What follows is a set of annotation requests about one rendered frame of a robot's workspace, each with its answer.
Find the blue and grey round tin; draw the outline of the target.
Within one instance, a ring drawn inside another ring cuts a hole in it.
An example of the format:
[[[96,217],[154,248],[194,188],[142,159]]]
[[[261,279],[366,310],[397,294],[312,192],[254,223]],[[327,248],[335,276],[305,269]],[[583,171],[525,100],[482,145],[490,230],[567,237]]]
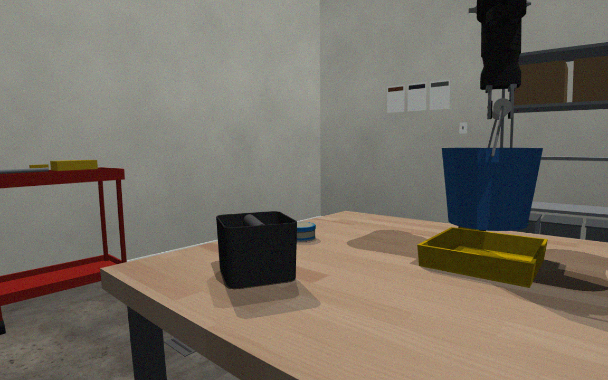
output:
[[[316,225],[313,222],[297,222],[297,241],[315,239]]]

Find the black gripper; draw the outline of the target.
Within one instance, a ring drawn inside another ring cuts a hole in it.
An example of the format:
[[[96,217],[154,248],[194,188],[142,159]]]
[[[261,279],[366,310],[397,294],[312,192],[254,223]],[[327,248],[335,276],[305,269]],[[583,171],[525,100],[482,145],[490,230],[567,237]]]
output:
[[[527,0],[477,0],[477,6],[469,8],[469,14],[475,13],[482,23],[480,89],[488,93],[487,119],[492,119],[492,89],[508,89],[512,105],[508,119],[514,117],[514,90],[521,85],[517,63],[521,53],[521,19],[530,5]]]

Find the yellow rectangular tray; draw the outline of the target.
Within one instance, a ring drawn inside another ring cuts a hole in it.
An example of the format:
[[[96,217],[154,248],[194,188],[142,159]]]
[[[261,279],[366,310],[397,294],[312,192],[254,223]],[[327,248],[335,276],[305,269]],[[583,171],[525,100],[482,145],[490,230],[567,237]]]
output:
[[[421,267],[530,287],[544,261],[547,241],[450,227],[417,244],[417,250]]]

